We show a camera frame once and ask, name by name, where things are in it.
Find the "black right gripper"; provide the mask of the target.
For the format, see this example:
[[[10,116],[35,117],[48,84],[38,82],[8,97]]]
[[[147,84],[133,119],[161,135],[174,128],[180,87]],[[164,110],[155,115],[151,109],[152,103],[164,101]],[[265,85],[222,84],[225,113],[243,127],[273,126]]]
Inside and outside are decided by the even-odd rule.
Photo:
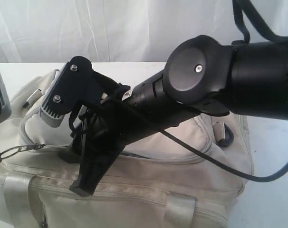
[[[81,126],[75,130],[71,150],[80,163],[79,175],[69,190],[78,196],[93,195],[98,183],[123,148],[182,122],[182,106],[167,71],[160,71],[130,89],[96,72],[80,73],[74,109],[85,105]]]

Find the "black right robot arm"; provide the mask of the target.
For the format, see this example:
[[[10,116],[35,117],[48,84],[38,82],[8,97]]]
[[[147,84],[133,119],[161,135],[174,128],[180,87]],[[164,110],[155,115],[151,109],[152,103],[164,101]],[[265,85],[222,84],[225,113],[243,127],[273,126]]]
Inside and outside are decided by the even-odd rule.
[[[180,44],[165,68],[128,90],[74,57],[80,81],[79,105],[89,108],[76,128],[72,148],[81,152],[70,190],[92,195],[98,183],[131,143],[161,133],[185,149],[199,151],[167,132],[199,114],[229,113],[288,120],[288,40],[223,46],[208,36]]]

